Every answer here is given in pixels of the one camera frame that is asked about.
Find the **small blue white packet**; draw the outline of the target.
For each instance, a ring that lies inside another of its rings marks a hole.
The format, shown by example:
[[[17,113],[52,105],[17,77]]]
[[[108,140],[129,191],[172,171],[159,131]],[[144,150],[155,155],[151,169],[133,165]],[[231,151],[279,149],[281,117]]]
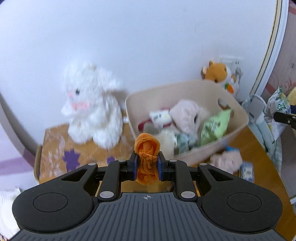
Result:
[[[239,177],[243,180],[254,183],[254,167],[251,162],[243,161],[239,169]]]

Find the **pink fluffy scrunchie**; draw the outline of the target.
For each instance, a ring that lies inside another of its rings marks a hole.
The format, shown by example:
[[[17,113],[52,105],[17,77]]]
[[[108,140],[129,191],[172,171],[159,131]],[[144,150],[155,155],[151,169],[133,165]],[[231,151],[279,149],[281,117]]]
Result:
[[[243,163],[238,150],[224,151],[222,154],[214,154],[210,157],[210,165],[225,172],[233,174],[240,169]]]

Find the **green snack bag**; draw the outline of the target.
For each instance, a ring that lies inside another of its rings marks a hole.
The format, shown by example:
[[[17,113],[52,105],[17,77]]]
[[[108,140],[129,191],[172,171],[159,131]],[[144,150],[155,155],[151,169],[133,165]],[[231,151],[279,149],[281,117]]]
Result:
[[[204,122],[201,130],[200,146],[217,141],[226,134],[231,113],[232,109],[222,110]]]

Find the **green knitted scrunchie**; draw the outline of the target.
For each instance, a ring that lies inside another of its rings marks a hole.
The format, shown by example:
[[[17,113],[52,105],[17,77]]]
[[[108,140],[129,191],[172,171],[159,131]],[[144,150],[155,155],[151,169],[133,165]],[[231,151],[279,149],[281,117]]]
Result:
[[[174,154],[179,155],[199,147],[198,139],[195,135],[180,133],[175,135]]]

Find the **orange sock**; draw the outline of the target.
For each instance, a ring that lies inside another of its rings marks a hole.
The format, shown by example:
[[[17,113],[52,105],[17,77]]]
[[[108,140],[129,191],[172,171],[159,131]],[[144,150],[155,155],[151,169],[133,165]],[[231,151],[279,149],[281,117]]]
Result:
[[[152,185],[159,180],[157,161],[160,146],[159,141],[151,134],[141,133],[136,138],[134,151],[139,156],[138,183]]]

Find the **pink cloth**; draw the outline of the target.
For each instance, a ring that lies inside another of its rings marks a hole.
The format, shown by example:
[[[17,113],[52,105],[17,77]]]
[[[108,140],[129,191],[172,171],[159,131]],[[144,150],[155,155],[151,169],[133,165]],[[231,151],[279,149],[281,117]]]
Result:
[[[197,135],[200,111],[201,108],[196,102],[188,99],[181,99],[170,109],[169,113],[176,127],[180,131],[188,135]]]

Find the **red Hello Kitty plush clip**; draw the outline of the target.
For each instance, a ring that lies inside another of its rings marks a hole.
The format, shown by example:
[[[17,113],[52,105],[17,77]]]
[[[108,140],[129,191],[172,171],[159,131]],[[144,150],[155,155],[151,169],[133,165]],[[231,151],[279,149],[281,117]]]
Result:
[[[139,123],[138,130],[140,132],[144,131],[144,125],[147,123],[152,123],[157,129],[163,129],[170,126],[173,122],[171,115],[169,113],[169,108],[162,108],[157,111],[151,111],[149,113],[149,118]]]

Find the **white panda snack bag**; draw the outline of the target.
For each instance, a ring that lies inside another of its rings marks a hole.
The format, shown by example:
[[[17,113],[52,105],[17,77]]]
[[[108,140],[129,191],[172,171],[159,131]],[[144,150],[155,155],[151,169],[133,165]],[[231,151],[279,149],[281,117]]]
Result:
[[[291,114],[290,103],[285,94],[283,93],[281,87],[278,87],[278,89],[268,99],[264,114],[264,119],[275,141],[280,137],[280,135],[287,126],[287,124],[279,123],[274,120],[273,115],[276,112]]]

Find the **cream sock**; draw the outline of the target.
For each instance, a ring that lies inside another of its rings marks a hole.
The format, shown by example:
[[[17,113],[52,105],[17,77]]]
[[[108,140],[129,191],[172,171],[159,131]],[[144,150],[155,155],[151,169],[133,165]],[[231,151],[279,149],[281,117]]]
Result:
[[[162,130],[155,137],[160,143],[160,151],[165,158],[167,160],[172,159],[175,155],[175,147],[177,143],[175,133],[171,130]]]

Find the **yellow rolled towel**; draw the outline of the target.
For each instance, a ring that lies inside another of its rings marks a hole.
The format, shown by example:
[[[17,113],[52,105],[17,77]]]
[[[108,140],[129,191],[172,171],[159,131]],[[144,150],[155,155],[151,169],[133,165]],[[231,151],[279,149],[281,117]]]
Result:
[[[287,99],[291,106],[296,106],[296,87],[289,93]]]

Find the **floral patterned box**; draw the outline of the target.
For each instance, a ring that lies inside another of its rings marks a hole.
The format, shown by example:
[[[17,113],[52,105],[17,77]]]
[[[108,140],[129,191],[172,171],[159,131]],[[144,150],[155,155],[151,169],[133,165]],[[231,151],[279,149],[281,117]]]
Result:
[[[108,166],[118,159],[128,159],[133,152],[134,139],[128,124],[123,125],[119,143],[111,150],[100,148],[93,141],[79,145],[68,135],[68,125],[45,130],[43,145],[37,149],[34,176],[41,184],[73,171],[88,163]]]

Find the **orange hamster plush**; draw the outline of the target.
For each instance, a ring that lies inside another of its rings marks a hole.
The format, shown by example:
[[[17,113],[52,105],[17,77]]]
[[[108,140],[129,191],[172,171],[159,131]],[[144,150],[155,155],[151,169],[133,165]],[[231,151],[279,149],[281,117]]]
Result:
[[[204,80],[215,82],[233,97],[236,97],[240,90],[242,75],[240,67],[237,67],[233,73],[227,65],[213,61],[209,62],[208,67],[204,66],[201,69],[201,76]]]

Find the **white plush bunny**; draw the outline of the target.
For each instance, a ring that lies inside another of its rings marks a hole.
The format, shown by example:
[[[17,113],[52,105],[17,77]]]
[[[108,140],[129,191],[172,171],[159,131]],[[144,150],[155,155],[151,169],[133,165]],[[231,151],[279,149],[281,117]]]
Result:
[[[114,148],[123,129],[122,111],[114,96],[123,90],[122,82],[95,63],[72,62],[65,68],[63,89],[67,100],[61,113],[69,120],[72,140]]]

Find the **beige storage bin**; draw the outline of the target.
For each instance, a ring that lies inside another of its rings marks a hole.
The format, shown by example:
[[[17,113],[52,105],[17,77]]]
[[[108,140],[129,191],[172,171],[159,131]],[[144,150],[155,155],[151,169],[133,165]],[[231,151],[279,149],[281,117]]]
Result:
[[[169,158],[185,161],[189,166],[206,160],[224,149],[248,124],[248,115],[235,98],[218,84],[208,80],[191,80],[135,92],[125,100],[129,126],[134,137],[150,120],[158,129],[165,128],[163,112],[170,115],[169,125],[197,138],[198,147]],[[226,134],[209,144],[201,144],[204,122],[219,112],[231,109]]]

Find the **white wall socket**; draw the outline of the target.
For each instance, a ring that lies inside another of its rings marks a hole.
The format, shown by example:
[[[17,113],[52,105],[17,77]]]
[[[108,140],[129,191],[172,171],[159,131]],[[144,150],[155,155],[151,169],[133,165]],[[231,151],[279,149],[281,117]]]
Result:
[[[240,77],[243,75],[242,67],[244,59],[242,57],[220,55],[219,62],[227,66],[228,74],[234,74]]]

